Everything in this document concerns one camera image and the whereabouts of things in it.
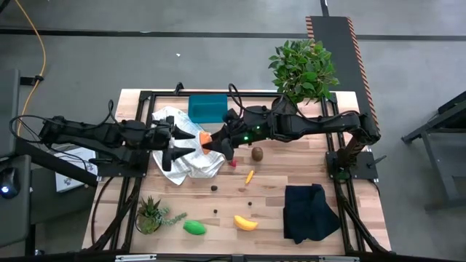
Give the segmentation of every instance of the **green plant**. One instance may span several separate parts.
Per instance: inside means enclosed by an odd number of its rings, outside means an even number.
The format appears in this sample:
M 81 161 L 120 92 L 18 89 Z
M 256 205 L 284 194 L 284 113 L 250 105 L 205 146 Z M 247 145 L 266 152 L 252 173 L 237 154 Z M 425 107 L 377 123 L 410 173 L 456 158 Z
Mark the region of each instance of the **green plant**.
M 329 98 L 328 86 L 339 84 L 334 76 L 331 53 L 323 48 L 321 41 L 287 40 L 282 47 L 275 47 L 275 51 L 277 55 L 269 58 L 272 60 L 269 68 L 277 77 L 272 82 L 278 92 L 288 95 L 292 102 Z
M 142 205 L 138 210 L 138 226 L 143 234 L 154 233 L 160 226 L 171 226 L 187 216 L 186 213 L 175 216 L 172 219 L 166 219 L 165 216 L 170 212 L 168 207 L 159 208 L 160 200 L 154 204 L 154 199 L 149 196 L 147 202 L 142 200 Z

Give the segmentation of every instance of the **teal box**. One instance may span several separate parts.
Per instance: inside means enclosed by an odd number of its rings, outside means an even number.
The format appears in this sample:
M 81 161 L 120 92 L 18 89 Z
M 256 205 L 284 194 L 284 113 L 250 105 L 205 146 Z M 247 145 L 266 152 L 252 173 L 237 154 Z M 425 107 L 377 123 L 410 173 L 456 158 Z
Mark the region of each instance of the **teal box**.
M 228 111 L 226 95 L 190 95 L 188 116 L 193 123 L 222 123 Z

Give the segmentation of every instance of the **orange object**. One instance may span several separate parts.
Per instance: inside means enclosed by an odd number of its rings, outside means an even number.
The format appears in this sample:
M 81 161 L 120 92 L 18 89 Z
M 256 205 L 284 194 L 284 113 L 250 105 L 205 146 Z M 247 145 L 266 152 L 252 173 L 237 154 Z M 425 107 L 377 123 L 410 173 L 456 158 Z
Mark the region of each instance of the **orange object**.
M 201 131 L 199 133 L 199 142 L 201 143 L 201 146 L 206 144 L 206 143 L 212 142 L 212 138 L 210 137 L 210 133 L 208 133 L 206 131 Z M 204 152 L 204 154 L 209 154 L 210 149 L 202 148 L 202 152 Z

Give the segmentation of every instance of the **dark towel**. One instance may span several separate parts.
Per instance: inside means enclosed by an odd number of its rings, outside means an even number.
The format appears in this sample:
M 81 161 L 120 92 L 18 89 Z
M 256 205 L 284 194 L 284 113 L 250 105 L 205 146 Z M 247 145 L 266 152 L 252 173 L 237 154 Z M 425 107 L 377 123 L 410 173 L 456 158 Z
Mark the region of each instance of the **dark towel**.
M 296 244 L 307 238 L 320 241 L 340 227 L 339 218 L 327 205 L 319 184 L 286 186 L 283 223 L 285 238 Z

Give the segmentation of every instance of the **white paper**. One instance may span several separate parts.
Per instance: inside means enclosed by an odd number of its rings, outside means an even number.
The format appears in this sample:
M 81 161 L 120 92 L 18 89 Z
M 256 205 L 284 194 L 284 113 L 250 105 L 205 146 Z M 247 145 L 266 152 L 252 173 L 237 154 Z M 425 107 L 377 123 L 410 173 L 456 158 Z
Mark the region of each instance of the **white paper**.
M 89 163 L 89 159 L 95 158 L 94 151 L 87 148 L 76 148 L 68 150 L 66 151 L 66 153 L 81 157 L 86 163 L 87 171 L 91 172 L 97 177 L 97 166 L 95 164 Z M 84 163 L 81 161 L 81 159 L 74 158 L 63 153 L 56 153 L 55 156 L 60 157 L 61 159 L 70 162 L 81 169 L 85 169 Z M 68 178 L 64 175 L 61 175 L 58 172 L 55 172 L 55 185 L 57 186 L 57 192 L 64 192 L 76 188 L 78 186 L 82 186 L 84 185 L 84 183 Z
M 194 139 L 171 140 L 170 144 L 179 148 L 195 148 L 196 151 L 184 155 L 172 162 L 171 171 L 162 173 L 177 185 L 181 185 L 186 178 L 212 178 L 224 163 L 223 154 L 211 151 L 205 155 L 199 142 L 201 126 L 191 122 L 188 115 L 177 108 L 166 106 L 152 114 L 152 119 L 160 120 L 167 116 L 174 116 L 175 124 L 183 131 L 196 135 Z M 162 151 L 152 151 L 155 162 L 162 167 Z

